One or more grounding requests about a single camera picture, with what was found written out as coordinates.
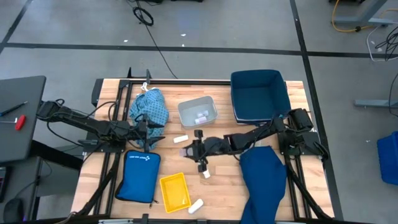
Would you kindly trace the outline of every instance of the blue container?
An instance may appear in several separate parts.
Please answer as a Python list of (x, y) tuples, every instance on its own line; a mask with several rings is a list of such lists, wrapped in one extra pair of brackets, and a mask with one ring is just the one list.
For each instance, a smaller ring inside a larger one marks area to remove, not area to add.
[(291, 110), (285, 82), (276, 70), (249, 70), (231, 75), (231, 97), (236, 121), (256, 124)]
[(381, 179), (388, 184), (398, 185), (398, 131), (377, 141)]

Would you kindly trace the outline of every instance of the concrete floor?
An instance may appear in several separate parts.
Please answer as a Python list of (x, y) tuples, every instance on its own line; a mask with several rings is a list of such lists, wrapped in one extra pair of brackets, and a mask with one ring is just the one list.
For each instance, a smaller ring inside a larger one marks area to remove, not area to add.
[[(360, 13), (363, 5), (342, 4), (338, 15)], [(0, 40), (21, 11), (25, 0), (0, 0)], [(330, 16), (333, 5), (324, 0), (296, 0), (308, 51), (366, 53), (370, 30), (339, 33)], [(231, 72), (276, 69), (285, 80), (302, 80), (310, 100), (306, 73), (289, 0), (165, 1), (142, 6), (155, 19), (150, 30), (163, 47), (223, 47), (291, 50), (296, 55), (214, 52), (163, 52), (179, 78), (228, 79)], [(398, 7), (390, 0), (381, 9)], [(387, 17), (398, 21), (390, 12)], [(395, 26), (379, 29), (375, 43), (386, 38)], [(146, 28), (139, 24), (125, 0), (33, 0), (9, 43), (153, 46)], [(27, 49), (0, 50), (0, 78), (45, 75), (44, 100), (63, 98), (66, 105), (91, 111), (91, 90), (96, 78), (125, 77), (149, 69), (154, 78), (172, 78), (156, 51)], [(376, 141), (396, 130), (398, 120), (387, 110), (355, 108), (355, 99), (387, 99), (389, 86), (398, 72), (396, 62), (372, 63), (368, 58), (310, 57), (310, 64), (329, 141), (343, 218), (349, 221), (395, 223), (398, 187), (382, 182)], [(52, 124), (69, 139), (85, 138), (85, 132)], [(52, 147), (69, 143), (53, 136), (38, 121), (34, 139)], [(76, 149), (71, 154), (81, 154)], [(72, 187), (62, 195), (40, 201), (39, 218), (64, 217), (70, 211)], [(62, 207), (53, 205), (62, 202)]]

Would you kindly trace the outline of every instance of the wooden table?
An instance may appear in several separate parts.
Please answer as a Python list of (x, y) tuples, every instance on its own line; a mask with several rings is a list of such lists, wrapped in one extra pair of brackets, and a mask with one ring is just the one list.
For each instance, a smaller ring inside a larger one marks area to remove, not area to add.
[[(115, 100), (118, 84), (118, 79), (104, 80), (98, 105), (105, 101)], [(292, 108), (305, 108), (309, 111), (303, 83), (286, 82), (286, 84)], [(133, 86), (131, 103), (138, 93), (142, 93), (140, 87), (140, 85)], [(201, 127), (205, 137), (217, 136), (222, 138), (224, 134), (245, 133), (254, 128), (249, 125), (236, 124), (231, 105), (230, 86), (181, 84), (150, 85), (148, 89), (152, 87), (157, 87), (162, 90), (165, 96), (167, 109), (170, 112), (169, 120), (165, 125), (164, 136), (166, 138), (159, 141), (158, 146), (153, 150), (153, 152), (160, 154), (162, 157), (158, 178), (183, 172), (185, 174), (192, 203), (201, 198), (205, 202), (205, 205), (193, 215), (189, 215), (187, 209), (167, 214), (165, 212), (162, 192), (158, 181), (154, 198), (159, 201), (159, 204), (154, 203), (152, 208), (149, 208), (149, 205), (146, 203), (124, 202), (114, 198), (111, 217), (141, 218), (143, 213), (148, 213), (149, 218), (240, 220), (249, 194), (241, 177), (241, 169), (238, 161), (235, 160), (234, 157), (227, 155), (208, 157), (208, 168), (211, 177), (205, 179), (202, 174), (198, 173), (197, 165), (192, 160), (180, 157), (178, 154), (178, 150), (181, 147), (190, 144), (194, 139), (193, 130), (185, 130), (181, 125), (177, 110), (177, 105), (180, 102), (202, 96), (213, 97), (218, 110), (218, 119), (213, 124)], [(123, 92), (121, 105), (124, 105), (125, 97), (126, 90)], [(95, 118), (98, 120), (108, 119), (108, 108), (109, 105), (100, 108), (96, 112)], [(118, 114), (119, 120), (122, 114), (122, 109), (120, 109)], [(178, 144), (173, 143), (173, 138), (184, 134), (189, 135), (188, 141)], [(279, 144), (276, 134), (263, 139), (260, 141), (260, 144), (257, 143), (257, 145), (272, 146), (281, 161), (284, 162), (284, 158), (279, 153)], [(132, 149), (132, 146), (127, 144), (126, 148)], [(98, 187), (103, 159), (103, 153), (94, 153), (87, 159), (82, 167), (72, 211), (79, 211)], [(113, 162), (113, 156), (111, 156), (109, 161), (110, 167)], [(329, 191), (321, 160), (316, 156), (302, 156), (302, 166), (308, 191), (321, 206), (323, 211), (332, 217), (333, 209), (331, 207)], [(123, 160), (121, 159), (116, 186), (119, 185), (122, 179), (122, 170)], [(104, 191), (100, 213), (104, 213), (108, 189), (109, 185)], [(299, 190), (297, 188), (295, 189), (300, 216), (304, 217), (302, 198)], [(293, 220), (288, 186), (286, 186), (285, 197), (279, 204), (276, 220)]]

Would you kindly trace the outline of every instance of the blue bin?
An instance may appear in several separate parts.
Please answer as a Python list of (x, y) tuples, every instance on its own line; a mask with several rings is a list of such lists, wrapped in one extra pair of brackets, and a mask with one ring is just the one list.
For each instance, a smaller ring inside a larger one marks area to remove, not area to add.
[(381, 179), (388, 184), (398, 185), (398, 131), (377, 141)]
[(249, 70), (231, 75), (231, 97), (236, 121), (256, 124), (291, 110), (285, 82), (276, 70)]

